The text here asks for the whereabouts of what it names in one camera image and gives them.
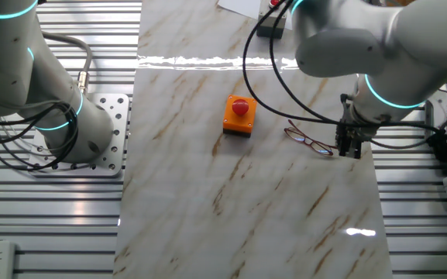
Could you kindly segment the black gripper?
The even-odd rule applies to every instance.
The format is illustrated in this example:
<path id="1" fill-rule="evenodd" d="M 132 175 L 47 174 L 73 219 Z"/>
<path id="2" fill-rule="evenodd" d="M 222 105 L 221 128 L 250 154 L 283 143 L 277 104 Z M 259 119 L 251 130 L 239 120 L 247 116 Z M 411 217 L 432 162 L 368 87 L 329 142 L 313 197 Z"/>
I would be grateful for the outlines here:
<path id="1" fill-rule="evenodd" d="M 377 124 L 365 120 L 355 109 L 353 104 L 353 96 L 340 95 L 340 102 L 343 107 L 342 118 L 339 120 L 340 125 L 336 127 L 337 147 L 339 156 L 349 156 L 359 159 L 362 153 L 362 142 L 370 141 L 377 132 Z M 349 141 L 340 141 L 343 139 L 356 140 L 352 142 L 349 148 Z"/>

